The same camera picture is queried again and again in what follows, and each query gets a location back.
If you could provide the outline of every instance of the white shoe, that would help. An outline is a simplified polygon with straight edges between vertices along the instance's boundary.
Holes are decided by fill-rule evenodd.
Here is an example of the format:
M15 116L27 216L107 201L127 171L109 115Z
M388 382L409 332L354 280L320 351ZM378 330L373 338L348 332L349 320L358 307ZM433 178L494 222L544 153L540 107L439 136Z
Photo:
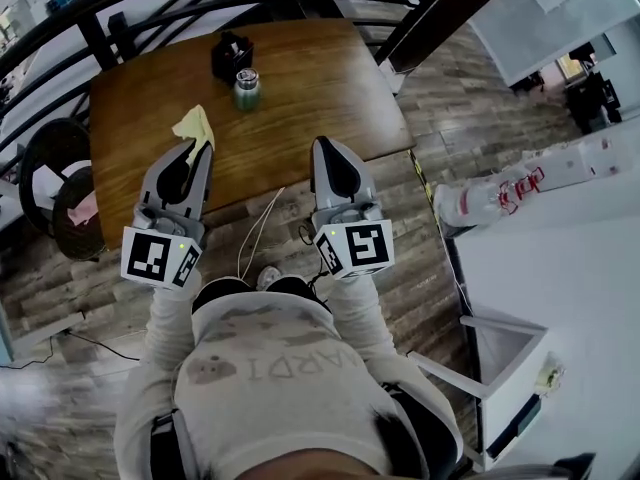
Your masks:
M262 292L266 290L271 283L277 281L282 277L282 272L280 272L276 267L268 266L262 269L260 275L258 276L258 282L256 283L256 290Z

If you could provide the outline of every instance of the black metal railing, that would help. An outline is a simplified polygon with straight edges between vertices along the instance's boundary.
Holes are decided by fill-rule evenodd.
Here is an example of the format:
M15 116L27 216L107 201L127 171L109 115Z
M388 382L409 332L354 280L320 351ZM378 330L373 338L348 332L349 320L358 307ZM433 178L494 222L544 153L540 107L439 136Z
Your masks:
M4 118L8 112L16 108L21 102L25 100L29 95L33 94L40 87L42 87L49 80L62 74L65 70L78 62L89 58L95 57L96 61L100 65L102 70L111 69L119 63L118 57L119 51L114 52L112 45L122 44L122 41L134 41L141 33L149 30L154 30L148 37L146 37L139 44L135 45L135 54L143 52L148 48L154 40L167 30L167 27L176 21L187 19L184 23L180 24L177 28L168 33L167 36L162 38L156 48L161 48L174 40L181 32L191 26L200 17L206 15L209 12L237 7L247 4L269 4L269 3L281 3L288 1L314 1L314 0L190 0L185 6L171 10L180 0L168 0L151 15L137 23L130 26L126 26L110 35L106 35L102 26L100 25L97 13L103 11L114 4L117 4L123 0L76 0L67 7L62 8L54 15L50 16L44 22L37 25L25 36L20 39L14 46L12 46L1 58L0 58L0 78L3 78L16 68L21 62L23 62L29 55L35 53L39 48L44 46L47 42L54 39L61 33L65 32L73 26L78 26L82 32L87 46L81 48L79 51L69 55L67 58L59 62L58 64L50 67L38 76L35 80L31 81L28 85L22 88L22 90L9 101L5 107L0 110L0 119ZM392 5L404 5L410 8L409 12L402 20L388 20L388 19L368 19L368 18L354 18L352 22L357 26L382 26L392 28L392 32L386 40L370 41L369 46L379 47L375 53L375 58L378 63L382 62L385 58L396 51L404 40L405 36L409 34L412 28L424 18L424 15L428 13L432 7L438 2L438 0L420 0L419 5L414 5L408 0L364 0L372 2L382 2ZM90 82L85 82L71 91L67 92L63 96L60 96L56 100L50 102L44 108L37 111L25 122L23 122L18 128L16 128L11 134L9 134L2 142L0 142L0 151L3 151L9 144L14 142L20 135L26 132L29 128L37 124L40 120L47 115L61 107L62 105L76 99L78 96L82 96L82 99L76 104L72 115L80 112L84 101L86 100ZM20 162L20 155L13 158L11 161L0 167L0 176L6 174L11 168Z

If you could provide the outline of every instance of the wooden table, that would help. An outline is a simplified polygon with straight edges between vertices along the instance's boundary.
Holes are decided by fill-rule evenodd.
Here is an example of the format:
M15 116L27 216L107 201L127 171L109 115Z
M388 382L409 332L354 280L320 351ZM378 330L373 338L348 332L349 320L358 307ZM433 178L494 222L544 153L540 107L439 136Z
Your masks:
M179 143L171 127L202 105L215 135L206 211L309 177L318 135L370 160L413 146L404 117L369 50L347 20L251 25L262 82L243 113L211 74L220 35L189 39L101 73L91 86L91 160L107 247L120 246L147 169Z

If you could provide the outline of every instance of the black strap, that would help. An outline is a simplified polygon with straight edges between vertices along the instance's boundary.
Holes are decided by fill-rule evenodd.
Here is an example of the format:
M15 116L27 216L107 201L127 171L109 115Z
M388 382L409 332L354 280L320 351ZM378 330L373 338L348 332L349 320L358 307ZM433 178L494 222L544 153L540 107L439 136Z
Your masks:
M449 478L456 465L458 446L447 426L401 386L383 386L407 414L429 468L431 480Z
M378 436L391 462L391 475L404 478L425 478L420 450L400 418L391 414L376 414L374 423Z
M151 476L154 480L187 480L180 444L173 424L173 412L159 416L151 429Z

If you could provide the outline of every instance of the cartoon print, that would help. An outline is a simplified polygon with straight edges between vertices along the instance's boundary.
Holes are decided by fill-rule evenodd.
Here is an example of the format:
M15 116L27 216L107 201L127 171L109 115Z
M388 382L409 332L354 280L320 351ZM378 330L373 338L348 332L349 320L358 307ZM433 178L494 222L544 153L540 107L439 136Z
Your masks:
M238 334L231 331L218 331L207 334L207 336L202 340L208 343L213 343L216 341L228 340L229 338L235 338Z
M331 335L327 331L310 331L300 336L283 336L280 338L287 344L287 347L300 347L302 345L311 345L318 341L329 339Z
M230 309L224 315L220 317L220 320L227 321L234 318L247 318L258 315L266 315L267 313L271 313L272 311L279 311L276 306L271 304L267 304L266 306L262 306L254 311L244 311L242 309Z
M236 374L236 367L219 356L195 358L187 365L191 384L210 384Z

